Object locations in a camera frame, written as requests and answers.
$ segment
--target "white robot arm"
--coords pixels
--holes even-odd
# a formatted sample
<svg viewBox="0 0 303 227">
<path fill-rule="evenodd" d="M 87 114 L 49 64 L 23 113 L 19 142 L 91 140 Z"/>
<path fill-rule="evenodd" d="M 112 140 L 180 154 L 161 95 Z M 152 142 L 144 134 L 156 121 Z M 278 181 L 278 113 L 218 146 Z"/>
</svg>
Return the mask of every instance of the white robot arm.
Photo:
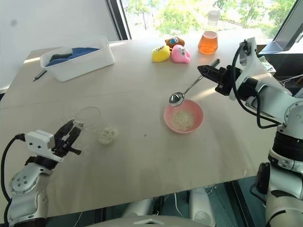
<svg viewBox="0 0 303 227">
<path fill-rule="evenodd" d="M 259 64 L 255 49 L 255 39 L 251 38 L 240 44 L 232 66 L 219 70 L 198 66 L 198 70 L 218 84 L 217 92 L 237 100 L 246 112 L 255 115 L 260 128 L 277 128 L 268 154 L 270 163 L 260 165 L 255 185 L 266 195 L 267 226 L 302 226 L 303 99 L 293 97 L 272 76 L 253 77 Z M 240 63 L 246 65 L 243 72 L 235 68 L 238 55 Z M 274 124 L 262 126 L 260 119 Z"/>
<path fill-rule="evenodd" d="M 37 154 L 30 157 L 24 168 L 15 174 L 10 183 L 10 198 L 4 186 L 4 174 L 1 175 L 2 191 L 8 200 L 4 220 L 10 227 L 44 227 L 48 211 L 47 186 L 52 170 L 63 161 L 68 152 L 80 154 L 81 151 L 71 146 L 78 138 L 81 129 L 68 121 L 54 135 L 36 130 L 15 138 L 26 142 L 27 148 Z M 1 162 L 1 173 L 4 172 L 5 149 Z"/>
</svg>

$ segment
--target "pink toy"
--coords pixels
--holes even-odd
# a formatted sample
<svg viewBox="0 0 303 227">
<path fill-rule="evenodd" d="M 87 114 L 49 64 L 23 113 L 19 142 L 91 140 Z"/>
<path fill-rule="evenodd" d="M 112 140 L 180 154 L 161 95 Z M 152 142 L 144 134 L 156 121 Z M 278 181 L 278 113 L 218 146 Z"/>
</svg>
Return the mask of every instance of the pink toy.
<svg viewBox="0 0 303 227">
<path fill-rule="evenodd" d="M 172 48 L 171 58 L 175 62 L 190 63 L 190 53 L 181 45 Z"/>
</svg>

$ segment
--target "green foliage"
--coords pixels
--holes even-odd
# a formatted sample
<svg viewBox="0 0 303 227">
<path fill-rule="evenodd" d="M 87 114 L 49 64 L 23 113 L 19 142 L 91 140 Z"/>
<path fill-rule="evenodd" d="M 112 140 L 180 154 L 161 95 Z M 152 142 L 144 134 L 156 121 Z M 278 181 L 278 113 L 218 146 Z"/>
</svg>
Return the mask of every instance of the green foliage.
<svg viewBox="0 0 303 227">
<path fill-rule="evenodd" d="M 241 0 L 239 13 L 244 28 L 248 27 L 250 20 L 261 20 L 265 7 L 262 0 Z"/>
<path fill-rule="evenodd" d="M 128 4 L 125 8 L 127 13 L 142 16 L 144 29 L 146 30 L 148 27 L 146 17 L 150 14 L 153 8 L 157 8 L 159 0 L 129 0 L 128 2 L 124 1 L 123 4 Z"/>
<path fill-rule="evenodd" d="M 200 28 L 196 17 L 190 10 L 181 9 L 174 5 L 167 5 L 160 14 L 161 24 L 156 28 L 163 34 L 186 34 L 190 28 Z"/>
<path fill-rule="evenodd" d="M 214 3 L 214 6 L 217 6 L 219 9 L 226 12 L 227 10 L 231 8 L 237 7 L 237 1 L 236 0 L 217 0 Z"/>
<path fill-rule="evenodd" d="M 276 0 L 268 13 L 269 19 L 278 27 L 282 25 L 295 0 Z"/>
<path fill-rule="evenodd" d="M 260 28 L 264 37 L 268 38 L 268 39 L 273 39 L 278 30 L 279 27 L 271 25 L 271 24 L 258 24 L 258 25 L 253 25 L 253 26 L 249 26 L 249 28 Z"/>
</svg>

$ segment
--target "plush toy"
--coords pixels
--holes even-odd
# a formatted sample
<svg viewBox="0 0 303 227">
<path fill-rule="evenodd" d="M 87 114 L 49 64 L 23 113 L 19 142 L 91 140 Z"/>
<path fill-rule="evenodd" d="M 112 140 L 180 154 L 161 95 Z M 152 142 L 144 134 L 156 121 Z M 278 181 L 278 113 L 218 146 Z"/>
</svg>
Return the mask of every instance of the plush toy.
<svg viewBox="0 0 303 227">
<path fill-rule="evenodd" d="M 172 48 L 171 58 L 175 62 L 190 63 L 190 53 L 181 45 Z"/>
<path fill-rule="evenodd" d="M 173 48 L 175 45 L 181 45 L 184 46 L 185 42 L 183 39 L 180 39 L 179 37 L 172 37 L 171 39 L 166 39 L 165 43 L 167 46 L 169 46 L 170 48 Z"/>
<path fill-rule="evenodd" d="M 169 46 L 159 46 L 152 51 L 152 61 L 166 61 L 170 57 Z"/>
</svg>

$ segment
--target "blue towel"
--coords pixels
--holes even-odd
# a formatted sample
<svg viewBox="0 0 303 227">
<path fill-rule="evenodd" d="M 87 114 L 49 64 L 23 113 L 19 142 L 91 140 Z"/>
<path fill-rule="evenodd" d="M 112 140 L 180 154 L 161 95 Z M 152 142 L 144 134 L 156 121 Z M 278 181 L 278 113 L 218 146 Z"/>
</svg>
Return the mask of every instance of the blue towel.
<svg viewBox="0 0 303 227">
<path fill-rule="evenodd" d="M 88 53 L 91 53 L 91 52 L 94 52 L 94 51 L 98 51 L 98 50 L 99 49 L 97 49 L 97 48 L 90 48 L 90 47 L 77 47 L 77 48 L 73 48 L 71 56 L 69 56 L 68 58 L 59 58 L 59 59 L 55 59 L 53 61 L 50 61 L 46 65 L 46 67 L 47 66 L 51 66 L 51 65 L 55 65 L 55 64 L 59 64 L 61 62 L 68 61 L 70 59 L 77 58 L 79 56 L 82 56 L 82 55 L 85 55 L 85 54 L 88 54 Z"/>
</svg>

